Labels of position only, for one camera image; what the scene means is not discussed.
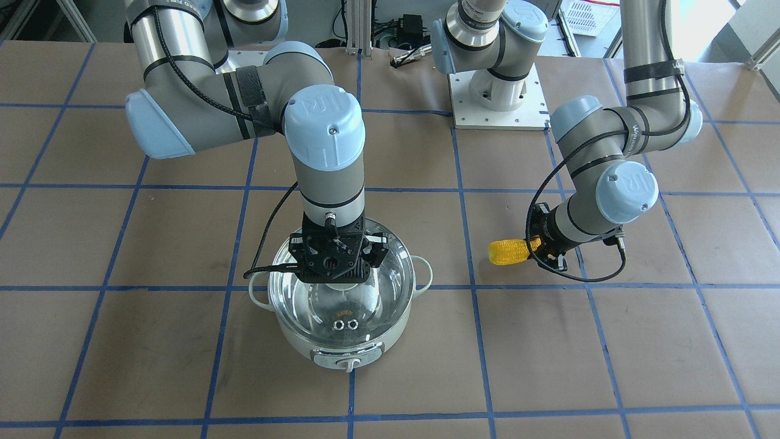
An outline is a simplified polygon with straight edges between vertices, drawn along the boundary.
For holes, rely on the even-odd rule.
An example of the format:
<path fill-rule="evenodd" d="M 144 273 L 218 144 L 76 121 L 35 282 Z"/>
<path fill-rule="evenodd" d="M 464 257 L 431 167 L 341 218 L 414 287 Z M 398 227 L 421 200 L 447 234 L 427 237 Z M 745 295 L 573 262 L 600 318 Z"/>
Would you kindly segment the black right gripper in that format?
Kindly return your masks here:
<path fill-rule="evenodd" d="M 387 255 L 388 234 L 367 233 L 363 215 L 343 227 L 334 219 L 321 226 L 303 216 L 302 230 L 289 236 L 289 253 L 296 261 L 293 272 L 305 283 L 362 284 Z"/>

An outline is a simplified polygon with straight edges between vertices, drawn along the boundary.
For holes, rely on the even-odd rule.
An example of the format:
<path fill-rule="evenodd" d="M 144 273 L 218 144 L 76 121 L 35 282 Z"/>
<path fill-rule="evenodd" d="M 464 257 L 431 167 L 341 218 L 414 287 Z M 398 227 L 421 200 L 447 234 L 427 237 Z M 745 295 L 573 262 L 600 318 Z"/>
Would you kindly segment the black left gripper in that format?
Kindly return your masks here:
<path fill-rule="evenodd" d="M 548 203 L 535 203 L 530 206 L 530 237 L 538 241 L 534 250 L 541 260 L 539 267 L 548 266 L 557 272 L 568 270 L 565 254 L 570 250 L 570 241 L 565 238 L 555 221 L 556 211 L 551 212 Z"/>

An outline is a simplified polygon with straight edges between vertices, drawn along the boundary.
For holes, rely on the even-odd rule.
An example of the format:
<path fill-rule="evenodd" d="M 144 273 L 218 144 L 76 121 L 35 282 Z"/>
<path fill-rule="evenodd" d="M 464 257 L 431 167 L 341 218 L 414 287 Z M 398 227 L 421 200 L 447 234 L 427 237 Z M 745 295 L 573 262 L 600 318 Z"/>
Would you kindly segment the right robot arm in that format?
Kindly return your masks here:
<path fill-rule="evenodd" d="M 310 45 L 283 41 L 259 66 L 220 72 L 228 49 L 284 36 L 282 1 L 127 1 L 126 23 L 144 88 L 128 122 L 153 159 L 251 138 L 285 137 L 303 199 L 286 272 L 307 283 L 358 284 L 388 253 L 365 228 L 365 125 L 357 99 L 335 85 Z"/>

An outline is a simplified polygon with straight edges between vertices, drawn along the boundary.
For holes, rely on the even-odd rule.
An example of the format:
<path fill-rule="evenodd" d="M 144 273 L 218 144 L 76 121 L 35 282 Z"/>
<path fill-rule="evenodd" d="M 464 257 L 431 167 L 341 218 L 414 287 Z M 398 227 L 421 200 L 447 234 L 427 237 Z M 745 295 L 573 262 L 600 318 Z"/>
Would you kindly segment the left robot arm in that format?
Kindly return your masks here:
<path fill-rule="evenodd" d="M 666 1 L 622 1 L 626 104 L 604 107 L 590 95 L 558 106 L 551 131 L 562 166 L 576 188 L 556 207 L 532 200 L 521 239 L 495 241 L 496 266 L 534 260 L 562 277 L 565 255 L 602 241 L 626 255 L 622 228 L 652 208 L 654 174 L 632 157 L 692 141 L 703 117 L 684 83 L 682 59 L 672 53 Z M 466 102 L 490 116 L 521 108 L 531 67 L 548 20 L 526 1 L 459 1 L 433 22 L 432 55 L 442 73 L 470 71 Z"/>

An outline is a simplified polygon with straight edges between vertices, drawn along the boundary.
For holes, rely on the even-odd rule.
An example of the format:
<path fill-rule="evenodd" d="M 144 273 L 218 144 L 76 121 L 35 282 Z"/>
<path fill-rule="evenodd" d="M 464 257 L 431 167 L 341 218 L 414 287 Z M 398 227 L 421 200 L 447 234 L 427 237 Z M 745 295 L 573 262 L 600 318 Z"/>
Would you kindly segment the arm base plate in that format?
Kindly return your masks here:
<path fill-rule="evenodd" d="M 494 77 L 487 70 L 448 75 L 457 129 L 545 130 L 549 112 L 537 67 L 519 81 Z"/>

